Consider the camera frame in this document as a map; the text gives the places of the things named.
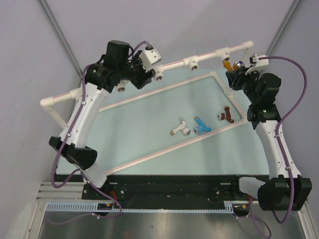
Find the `orange water faucet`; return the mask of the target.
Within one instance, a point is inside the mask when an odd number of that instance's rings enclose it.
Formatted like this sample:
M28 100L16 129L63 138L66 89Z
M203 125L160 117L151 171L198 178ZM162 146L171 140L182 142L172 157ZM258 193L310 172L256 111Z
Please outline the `orange water faucet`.
M224 59L222 61L223 67L228 71L228 72L236 72L238 71L241 67L244 67L245 64L242 61L235 61L233 64L230 63L228 59Z

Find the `white PVC pipe frame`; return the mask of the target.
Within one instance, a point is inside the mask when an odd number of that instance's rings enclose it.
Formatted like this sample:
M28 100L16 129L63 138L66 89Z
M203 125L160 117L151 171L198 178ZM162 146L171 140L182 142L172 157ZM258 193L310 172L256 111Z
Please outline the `white PVC pipe frame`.
M246 41L242 44L225 47L221 49L217 49L213 52L202 54L202 55L194 55L187 58L184 58L180 61L159 65L158 63L154 65L154 70L156 72L155 76L152 80L160 81L163 78L163 73L168 70L180 68L180 67L188 67L191 71L195 71L198 69L198 64L201 61L219 58L221 61L224 59L230 59L230 54L237 51L249 51L254 46L253 41ZM126 83L120 83L116 86L116 89L119 89L121 86L124 86ZM75 90L70 91L69 93L42 99L40 101L40 105L44 110L49 112L49 114L53 117L53 119L63 128L66 127L69 122L71 115L76 107L77 101L80 99L80 95L82 93L82 86Z

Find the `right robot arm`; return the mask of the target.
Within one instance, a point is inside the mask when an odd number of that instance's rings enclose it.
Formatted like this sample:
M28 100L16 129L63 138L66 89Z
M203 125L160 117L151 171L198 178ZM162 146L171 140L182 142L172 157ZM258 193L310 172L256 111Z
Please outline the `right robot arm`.
M269 180L263 182L253 177L241 177L231 185L230 195L241 200L247 194L256 198L264 211L299 211L305 203L312 183L301 176L294 165L285 142L280 114L274 103L281 79L272 74L235 63L226 72L229 87L242 90L250 101L247 120L258 135L269 167Z

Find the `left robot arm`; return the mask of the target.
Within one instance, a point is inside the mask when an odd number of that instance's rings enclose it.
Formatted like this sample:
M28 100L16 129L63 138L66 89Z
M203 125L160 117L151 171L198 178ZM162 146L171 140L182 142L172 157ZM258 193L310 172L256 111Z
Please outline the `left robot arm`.
M102 103L120 83L131 82L142 89L152 81L156 72L154 64L161 55L152 45L145 50L133 49L129 43L112 40L106 53L85 67L82 74L82 93L69 122L59 136L53 136L49 145L57 152L51 171L54 177L60 157L79 170L86 181L93 184L93 194L99 199L109 196L107 176L96 159L96 150L87 146L87 139Z

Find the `brown water faucet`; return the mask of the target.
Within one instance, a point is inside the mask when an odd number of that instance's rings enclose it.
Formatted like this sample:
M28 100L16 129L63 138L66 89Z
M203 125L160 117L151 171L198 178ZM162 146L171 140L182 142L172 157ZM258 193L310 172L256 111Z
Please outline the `brown water faucet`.
M231 117L230 107L229 106L225 106L224 107L224 112L223 113L219 113L217 118L219 120L227 120L229 123L234 123L234 119L232 119L232 117Z

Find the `white water faucet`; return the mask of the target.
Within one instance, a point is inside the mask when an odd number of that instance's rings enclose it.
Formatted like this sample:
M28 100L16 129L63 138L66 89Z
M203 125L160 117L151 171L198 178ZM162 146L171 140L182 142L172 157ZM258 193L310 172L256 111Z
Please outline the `white water faucet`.
M175 129L172 129L170 135L175 135L178 131L181 131L185 136L190 135L191 130L186 127L186 121L183 118L179 119L180 125Z

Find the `blue water faucet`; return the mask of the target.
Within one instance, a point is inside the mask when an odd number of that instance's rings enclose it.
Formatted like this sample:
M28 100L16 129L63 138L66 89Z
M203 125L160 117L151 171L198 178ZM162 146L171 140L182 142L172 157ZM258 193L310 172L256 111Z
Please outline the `blue water faucet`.
M194 128L194 132L196 134L200 134L202 132L211 132L211 128L207 127L206 124L200 119L200 117L196 116L194 120L198 124L198 126Z

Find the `light blue table mat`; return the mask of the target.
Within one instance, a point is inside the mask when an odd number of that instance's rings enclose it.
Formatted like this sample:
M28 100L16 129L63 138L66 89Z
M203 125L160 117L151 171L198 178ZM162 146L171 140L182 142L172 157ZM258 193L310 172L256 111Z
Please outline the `light blue table mat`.
M195 117L200 117L212 130L228 126L227 121L217 118L228 104L214 79L202 79L99 113L87 144L97 151L97 163L104 172L165 151L164 155L123 173L267 175L264 150L250 123L166 152L170 147L196 138L195 133L171 135L181 119L190 129L196 127Z

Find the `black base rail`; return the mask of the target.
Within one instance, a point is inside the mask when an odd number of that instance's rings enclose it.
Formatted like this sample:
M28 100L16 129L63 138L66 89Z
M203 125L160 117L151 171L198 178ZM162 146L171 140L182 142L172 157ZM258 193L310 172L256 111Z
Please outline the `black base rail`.
M226 201L247 201L239 175L110 175L98 193L85 184L83 200L116 199L125 209L219 209Z

